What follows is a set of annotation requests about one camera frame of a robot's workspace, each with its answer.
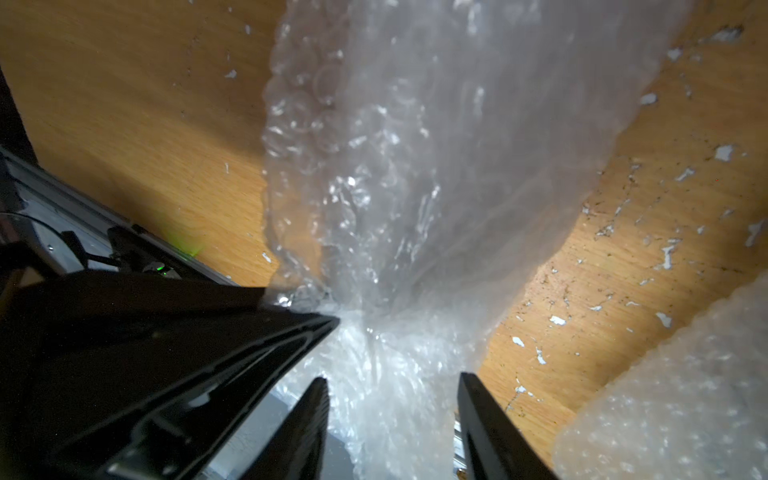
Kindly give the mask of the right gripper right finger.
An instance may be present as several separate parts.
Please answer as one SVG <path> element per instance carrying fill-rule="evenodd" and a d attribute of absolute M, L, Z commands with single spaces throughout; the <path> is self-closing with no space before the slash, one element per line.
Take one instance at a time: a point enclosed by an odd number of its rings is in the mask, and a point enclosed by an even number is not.
<path fill-rule="evenodd" d="M 469 479 L 557 479 L 476 374 L 460 374 L 457 400 Z"/>

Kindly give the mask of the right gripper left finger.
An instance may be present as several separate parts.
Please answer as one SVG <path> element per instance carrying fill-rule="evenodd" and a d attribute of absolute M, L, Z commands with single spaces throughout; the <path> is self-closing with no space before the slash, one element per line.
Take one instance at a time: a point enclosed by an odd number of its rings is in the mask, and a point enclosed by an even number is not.
<path fill-rule="evenodd" d="M 327 380 L 317 377 L 241 479 L 319 479 L 329 409 Z"/>

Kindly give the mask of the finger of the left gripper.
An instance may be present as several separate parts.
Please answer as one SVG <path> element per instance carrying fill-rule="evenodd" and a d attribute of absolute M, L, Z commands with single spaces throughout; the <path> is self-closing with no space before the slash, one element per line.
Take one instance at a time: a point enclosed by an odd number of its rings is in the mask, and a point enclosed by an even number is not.
<path fill-rule="evenodd" d="M 263 294 L 147 274 L 5 274 L 2 477 L 198 476 L 338 326 Z"/>

